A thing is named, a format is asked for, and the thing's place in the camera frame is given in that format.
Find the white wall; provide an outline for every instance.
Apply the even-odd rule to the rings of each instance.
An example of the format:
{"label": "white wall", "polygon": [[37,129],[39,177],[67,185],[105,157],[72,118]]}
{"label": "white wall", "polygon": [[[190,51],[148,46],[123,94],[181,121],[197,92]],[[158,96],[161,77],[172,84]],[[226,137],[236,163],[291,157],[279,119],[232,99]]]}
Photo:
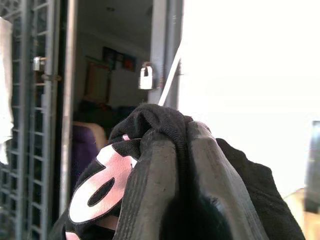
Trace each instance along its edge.
{"label": "white wall", "polygon": [[282,196],[303,188],[320,119],[320,1],[184,4],[179,110],[270,167]]}
{"label": "white wall", "polygon": [[76,73],[74,82],[73,109],[78,109],[85,92],[86,84],[86,56],[101,60],[103,47],[112,48],[118,52],[129,54],[137,58],[136,72],[121,68],[118,63],[112,73],[109,104],[117,106],[138,106],[143,101],[148,101],[148,94],[138,89],[140,67],[149,59],[149,53],[140,49],[124,39],[117,39],[112,35],[95,32],[94,29],[79,29],[76,45]]}

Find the silver padlock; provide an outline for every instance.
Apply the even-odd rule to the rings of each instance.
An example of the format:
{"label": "silver padlock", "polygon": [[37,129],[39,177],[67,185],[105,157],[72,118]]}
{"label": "silver padlock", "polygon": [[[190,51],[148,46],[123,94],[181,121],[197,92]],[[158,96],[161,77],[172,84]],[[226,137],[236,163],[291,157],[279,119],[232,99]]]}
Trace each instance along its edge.
{"label": "silver padlock", "polygon": [[152,89],[152,68],[150,66],[146,66],[141,68],[140,79],[139,79],[139,89],[150,90]]}

